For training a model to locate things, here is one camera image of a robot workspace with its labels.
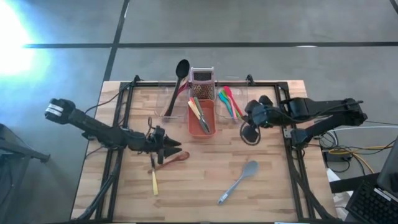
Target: wooden tabletop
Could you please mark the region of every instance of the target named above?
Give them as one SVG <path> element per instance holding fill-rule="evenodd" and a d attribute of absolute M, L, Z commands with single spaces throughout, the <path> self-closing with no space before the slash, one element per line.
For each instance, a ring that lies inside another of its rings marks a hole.
<path fill-rule="evenodd" d="M 291 97 L 306 97 L 302 80 L 287 81 Z M 119 90 L 120 82 L 104 82 L 99 102 L 108 101 Z M 163 124 L 156 117 L 156 101 L 160 88 L 135 88 L 130 110 L 129 127 L 148 130 L 147 118 L 165 128 L 166 133 L 182 143 L 190 153 L 186 161 L 176 162 L 156 172 L 159 195 L 152 192 L 149 156 L 124 150 L 115 222 L 271 222 L 296 221 L 289 170 L 282 133 L 279 127 L 261 129 L 261 142 L 248 146 L 239 137 L 239 125 L 218 116 L 217 134 L 211 139 L 194 139 L 189 135 L 187 119 L 182 117 Z M 275 102 L 272 87 L 249 87 L 248 100 L 267 95 Z M 111 125 L 116 99 L 98 108 L 96 119 Z M 90 142 L 88 152 L 97 149 Z M 78 217 L 98 193 L 106 150 L 90 155 L 83 166 L 72 217 Z M 241 175 L 247 161 L 259 163 L 254 177 L 244 179 L 224 205 L 217 205 L 220 196 Z M 305 149 L 305 165 L 310 188 L 319 202 L 336 216 L 335 205 L 322 154 L 318 147 Z M 301 192 L 303 209 L 305 200 Z M 104 213 L 107 212 L 106 197 Z"/>

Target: yellow handle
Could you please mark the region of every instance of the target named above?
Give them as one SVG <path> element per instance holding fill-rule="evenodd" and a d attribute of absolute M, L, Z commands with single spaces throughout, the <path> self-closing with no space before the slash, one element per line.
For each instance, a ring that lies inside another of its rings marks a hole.
<path fill-rule="evenodd" d="M 152 170 L 152 187 L 154 189 L 154 195 L 158 195 L 159 193 L 157 192 L 156 175 L 154 170 Z"/>
<path fill-rule="evenodd" d="M 198 108 L 192 103 L 192 101 L 188 101 L 189 107 L 191 107 L 193 113 L 196 115 L 198 119 L 200 119 Z"/>

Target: black line on floor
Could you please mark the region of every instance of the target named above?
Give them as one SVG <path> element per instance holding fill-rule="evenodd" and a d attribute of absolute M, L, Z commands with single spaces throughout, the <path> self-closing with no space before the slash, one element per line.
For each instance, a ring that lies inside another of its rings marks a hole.
<path fill-rule="evenodd" d="M 398 4 L 396 2 L 396 0 L 390 0 L 392 7 L 394 8 L 394 10 L 396 11 L 396 13 L 398 14 Z"/>
<path fill-rule="evenodd" d="M 124 25 L 124 21 L 126 18 L 127 8 L 129 7 L 129 3 L 130 3 L 130 0 L 124 0 L 124 2 L 123 2 L 123 7 L 122 7 L 122 11 L 120 13 L 118 28 L 116 29 L 116 33 L 114 35 L 113 46 L 111 49 L 111 53 L 109 55 L 108 63 L 106 64 L 103 81 L 109 81 L 109 79 L 111 78 L 113 63 L 114 63 L 114 59 L 116 58 L 116 52 L 118 51 L 118 44 L 120 41 L 120 37 L 122 35 L 123 25 Z"/>
<path fill-rule="evenodd" d="M 25 44 L 26 49 L 107 49 L 113 44 Z"/>
<path fill-rule="evenodd" d="M 398 42 L 197 42 L 121 43 L 125 49 L 228 48 L 228 47 L 395 47 Z"/>

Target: concrete floor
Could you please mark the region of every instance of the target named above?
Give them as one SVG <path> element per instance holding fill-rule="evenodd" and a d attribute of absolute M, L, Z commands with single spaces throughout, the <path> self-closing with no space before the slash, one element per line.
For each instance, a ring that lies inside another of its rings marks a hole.
<path fill-rule="evenodd" d="M 7 21 L 10 35 L 0 37 L 6 49 L 0 52 L 0 123 L 51 154 L 46 164 L 30 163 L 10 223 L 65 221 L 87 141 L 77 128 L 47 121 L 44 110 L 51 98 L 71 99 L 82 110 L 95 105 L 111 50 L 7 49 L 16 37 L 27 44 L 112 43 L 123 0 L 5 3 L 0 8 L 7 13 L 0 17 L 8 16 L 1 22 Z M 398 41 L 397 25 L 388 0 L 131 0 L 121 42 Z M 262 80 L 303 79 L 314 100 L 353 97 L 364 100 L 369 120 L 397 122 L 397 47 L 119 49 L 110 80 L 132 80 L 135 74 L 164 79 L 182 58 L 195 67 L 215 66 L 218 79 L 248 73 Z M 338 132 L 347 146 L 383 145 L 397 134 L 396 129 Z M 365 159 L 379 171 L 386 156 L 387 151 Z M 361 175 L 356 162 L 351 167 L 339 176 Z"/>

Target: metal grater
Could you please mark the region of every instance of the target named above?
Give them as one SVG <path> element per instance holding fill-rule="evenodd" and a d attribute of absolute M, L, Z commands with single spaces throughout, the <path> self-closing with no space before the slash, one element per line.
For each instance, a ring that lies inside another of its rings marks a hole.
<path fill-rule="evenodd" d="M 215 99 L 214 67 L 192 67 L 190 79 L 192 82 L 191 97 L 197 97 L 198 99 Z"/>

